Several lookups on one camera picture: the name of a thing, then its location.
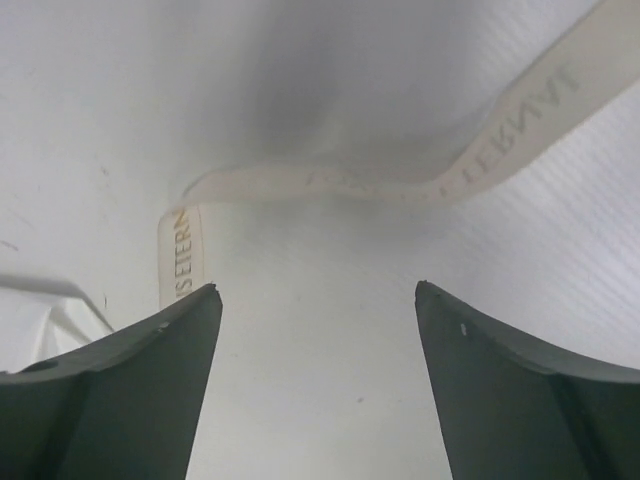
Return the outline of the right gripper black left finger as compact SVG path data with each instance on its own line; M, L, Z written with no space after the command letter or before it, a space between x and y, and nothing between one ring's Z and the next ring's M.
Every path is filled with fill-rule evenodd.
M2 373L2 478L185 478L221 318L207 284L84 347Z

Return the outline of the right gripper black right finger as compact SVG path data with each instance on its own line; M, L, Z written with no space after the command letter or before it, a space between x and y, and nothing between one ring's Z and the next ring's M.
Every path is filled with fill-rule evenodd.
M638 478L638 370L552 345L427 281L415 308L453 478Z

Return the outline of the cream printed ribbon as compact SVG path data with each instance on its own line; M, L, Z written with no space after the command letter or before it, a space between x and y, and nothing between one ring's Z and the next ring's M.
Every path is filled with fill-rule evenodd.
M639 79L639 5L600 1L513 80L481 117L439 139L343 145L308 161L214 169L191 182L158 224L159 304L211 279L208 205L316 196L440 206L524 169Z

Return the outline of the translucent white wrapping paper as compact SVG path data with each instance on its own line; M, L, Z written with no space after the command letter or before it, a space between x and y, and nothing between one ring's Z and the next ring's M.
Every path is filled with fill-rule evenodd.
M88 296L63 280L1 275L1 370L15 373L114 332Z

